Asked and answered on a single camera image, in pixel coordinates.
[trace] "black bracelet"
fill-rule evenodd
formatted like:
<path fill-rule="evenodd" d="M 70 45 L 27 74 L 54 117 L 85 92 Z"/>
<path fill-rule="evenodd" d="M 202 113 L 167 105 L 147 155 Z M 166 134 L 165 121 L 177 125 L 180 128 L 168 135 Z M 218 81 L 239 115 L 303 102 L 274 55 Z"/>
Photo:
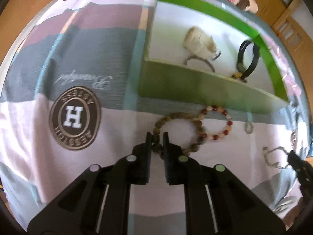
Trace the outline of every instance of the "black bracelet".
<path fill-rule="evenodd" d="M 248 47 L 248 45 L 251 43 L 253 43 L 253 42 L 250 40 L 244 41 L 241 44 L 241 46 L 239 48 L 239 52 L 238 52 L 238 60 L 237 60 L 236 67 L 237 67 L 237 70 L 241 73 L 240 79 L 242 81 L 245 81 L 245 79 L 247 77 L 249 77 L 251 75 L 251 73 L 255 70 L 255 68 L 258 64 L 259 58 L 260 58 L 260 48 L 254 43 L 252 62 L 250 64 L 250 66 L 247 69 L 245 69 L 244 63 L 243 63 L 244 53 L 245 53 L 245 50 Z"/>

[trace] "beaded bracelet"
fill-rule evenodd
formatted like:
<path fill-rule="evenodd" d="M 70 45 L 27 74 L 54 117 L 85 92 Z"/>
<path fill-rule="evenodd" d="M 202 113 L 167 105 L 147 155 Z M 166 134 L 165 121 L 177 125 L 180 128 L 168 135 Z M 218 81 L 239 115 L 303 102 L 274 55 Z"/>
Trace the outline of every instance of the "beaded bracelet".
<path fill-rule="evenodd" d="M 225 115 L 227 119 L 227 126 L 223 130 L 223 132 L 219 134 L 210 135 L 206 133 L 206 128 L 202 126 L 202 121 L 205 117 L 205 115 L 208 112 L 211 111 L 217 111 L 223 115 Z M 162 157 L 163 154 L 163 147 L 160 144 L 160 128 L 168 121 L 171 121 L 176 118 L 183 118 L 186 120 L 191 121 L 195 127 L 197 132 L 197 140 L 195 143 L 190 144 L 190 146 L 187 149 L 183 149 L 184 155 L 190 155 L 191 152 L 197 152 L 199 151 L 199 146 L 204 144 L 206 140 L 218 140 L 224 138 L 224 136 L 227 136 L 229 132 L 232 130 L 233 122 L 231 121 L 231 116 L 228 114 L 226 110 L 224 110 L 222 107 L 216 107 L 216 106 L 208 106 L 206 109 L 203 109 L 200 114 L 193 117 L 189 113 L 179 112 L 179 113 L 172 113 L 169 116 L 165 116 L 162 119 L 160 119 L 158 122 L 155 123 L 155 128 L 153 129 L 153 135 L 152 135 L 152 142 L 154 145 L 152 146 L 152 150 L 155 153 L 159 153 Z"/>

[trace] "bed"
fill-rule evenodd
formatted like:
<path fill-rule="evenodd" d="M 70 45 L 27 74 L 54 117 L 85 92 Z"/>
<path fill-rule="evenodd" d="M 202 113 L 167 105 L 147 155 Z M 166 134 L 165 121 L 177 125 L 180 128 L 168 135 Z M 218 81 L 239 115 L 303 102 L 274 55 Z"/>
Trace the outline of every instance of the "bed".
<path fill-rule="evenodd" d="M 292 59 L 269 26 L 225 0 L 206 1 L 258 29 L 275 59 L 283 61 L 281 71 L 288 72 L 295 87 L 288 92 L 290 104 L 271 114 L 228 110 L 234 122 L 230 135 L 202 145 L 191 156 L 205 166 L 224 164 L 275 210 L 293 188 L 296 174 L 291 168 L 267 165 L 263 148 L 283 146 L 302 159 L 308 155 L 310 114 L 305 90 Z M 10 208 L 23 228 L 87 167 L 113 165 L 130 154 L 162 116 L 203 109 L 137 94 L 155 3 L 55 0 L 26 26 L 7 53 L 0 66 L 0 174 Z M 60 95 L 78 86 L 91 89 L 99 101 L 99 128 L 90 145 L 71 151 L 53 137 L 49 116 Z M 251 134 L 245 130 L 247 122 L 253 123 Z M 225 119 L 208 113 L 203 124 L 222 128 Z M 162 131 L 180 146 L 186 146 L 193 135 L 184 120 L 167 123 Z M 283 166 L 286 155 L 276 151 L 270 161 Z M 183 188 L 166 184 L 163 161 L 152 154 L 149 183 L 131 188 L 129 234 L 184 234 L 184 209 Z"/>

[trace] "green box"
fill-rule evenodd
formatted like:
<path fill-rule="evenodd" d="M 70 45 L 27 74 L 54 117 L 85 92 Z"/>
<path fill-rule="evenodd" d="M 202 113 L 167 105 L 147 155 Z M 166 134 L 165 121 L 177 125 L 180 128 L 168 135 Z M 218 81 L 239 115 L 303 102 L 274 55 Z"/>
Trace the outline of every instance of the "green box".
<path fill-rule="evenodd" d="M 230 77 L 188 68 L 182 64 L 150 59 L 147 34 L 141 64 L 139 95 L 142 97 L 217 105 L 252 113 L 271 113 L 288 105 L 288 97 L 279 69 L 260 34 L 227 11 L 202 0 L 158 0 L 187 7 L 213 16 L 248 35 L 259 47 L 273 83 L 275 95 L 253 88 Z"/>

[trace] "wooden furniture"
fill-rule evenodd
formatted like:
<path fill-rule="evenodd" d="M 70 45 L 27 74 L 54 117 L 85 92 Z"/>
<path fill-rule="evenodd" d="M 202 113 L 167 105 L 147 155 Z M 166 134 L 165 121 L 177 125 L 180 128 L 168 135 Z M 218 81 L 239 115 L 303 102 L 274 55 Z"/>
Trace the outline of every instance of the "wooden furniture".
<path fill-rule="evenodd" d="M 286 10 L 282 0 L 255 0 L 258 4 L 257 15 L 272 26 Z"/>
<path fill-rule="evenodd" d="M 291 16 L 300 3 L 301 0 L 293 0 L 272 29 L 286 46 L 297 66 L 313 113 L 313 41 Z"/>
<path fill-rule="evenodd" d="M 307 158 L 306 161 L 313 167 L 313 157 Z"/>
<path fill-rule="evenodd" d="M 0 64 L 24 27 L 52 0 L 10 0 L 0 15 Z"/>
<path fill-rule="evenodd" d="M 4 192 L 0 192 L 0 198 L 2 199 L 2 201 L 4 202 L 5 206 L 7 207 L 7 209 L 10 211 L 10 213 L 12 214 L 12 211 L 10 209 L 9 203 L 7 202 L 7 198 L 5 197 Z"/>

